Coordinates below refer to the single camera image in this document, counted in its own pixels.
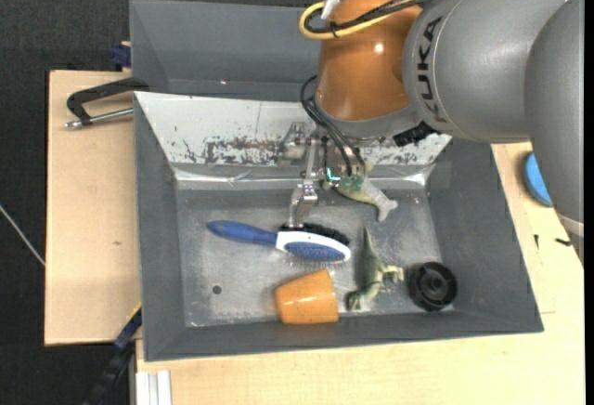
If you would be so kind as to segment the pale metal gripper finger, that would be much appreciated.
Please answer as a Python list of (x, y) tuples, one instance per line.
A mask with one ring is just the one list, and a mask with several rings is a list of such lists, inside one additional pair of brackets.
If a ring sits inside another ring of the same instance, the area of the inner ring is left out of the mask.
[(289, 207), (289, 219), (287, 227), (290, 229), (303, 228), (303, 215), (301, 214), (301, 205), (303, 202), (303, 188), (296, 187), (291, 194), (291, 201)]
[(307, 180), (301, 185), (301, 194), (299, 198), (299, 217), (306, 218), (310, 215), (314, 205), (317, 203), (318, 196), (315, 183)]

